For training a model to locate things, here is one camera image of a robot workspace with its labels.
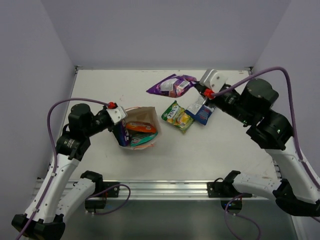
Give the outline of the blue white chips bag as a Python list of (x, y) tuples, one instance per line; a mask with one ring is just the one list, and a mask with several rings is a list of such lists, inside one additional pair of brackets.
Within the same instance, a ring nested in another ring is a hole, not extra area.
[(207, 97), (199, 96), (198, 99), (185, 110), (185, 113), (194, 121), (205, 126), (216, 109), (208, 100)]

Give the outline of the orange fruit candy packet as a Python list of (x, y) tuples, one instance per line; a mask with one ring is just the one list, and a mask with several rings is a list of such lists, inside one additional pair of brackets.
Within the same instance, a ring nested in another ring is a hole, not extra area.
[(143, 121), (129, 121), (125, 127), (130, 131), (136, 131), (141, 133), (156, 133), (157, 129), (149, 122)]

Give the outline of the white paper bag orange handles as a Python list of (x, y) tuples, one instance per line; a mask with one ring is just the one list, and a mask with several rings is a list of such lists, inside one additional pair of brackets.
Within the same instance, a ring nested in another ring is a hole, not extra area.
[(143, 150), (153, 147), (161, 136), (159, 118), (154, 106), (125, 109), (126, 117), (116, 126), (114, 137), (121, 148)]

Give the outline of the yellow green candy packet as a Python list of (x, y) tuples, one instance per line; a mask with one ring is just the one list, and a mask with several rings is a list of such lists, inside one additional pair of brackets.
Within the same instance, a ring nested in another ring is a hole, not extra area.
[(185, 133), (194, 122), (194, 119), (185, 112), (185, 109), (176, 100), (164, 111), (161, 118), (182, 133)]

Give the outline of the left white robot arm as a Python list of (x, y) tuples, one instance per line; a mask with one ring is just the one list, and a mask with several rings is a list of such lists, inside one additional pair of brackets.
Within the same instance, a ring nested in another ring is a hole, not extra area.
[(126, 111), (116, 103), (104, 104), (93, 114), (88, 104), (74, 105), (57, 141), (53, 141), (53, 159), (34, 200), (23, 214), (16, 214), (12, 226), (18, 230), (18, 239), (25, 236), (32, 240), (59, 240), (68, 217), (90, 196), (105, 193), (103, 176), (87, 170), (66, 195), (65, 187), (85, 152), (91, 145), (90, 138), (104, 130), (113, 132), (127, 117)]

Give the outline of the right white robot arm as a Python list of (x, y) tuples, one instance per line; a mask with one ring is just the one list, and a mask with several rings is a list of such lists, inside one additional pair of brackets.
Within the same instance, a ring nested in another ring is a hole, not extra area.
[(301, 160), (294, 143), (294, 129), (288, 119), (271, 108), (279, 94), (261, 78), (248, 81), (242, 93), (224, 84), (223, 95), (207, 101), (248, 127), (246, 134), (278, 165), (281, 179), (254, 177), (238, 170), (231, 171), (212, 188), (234, 197), (256, 195), (275, 201), (287, 214), (319, 217), (320, 179), (310, 177), (307, 160)]

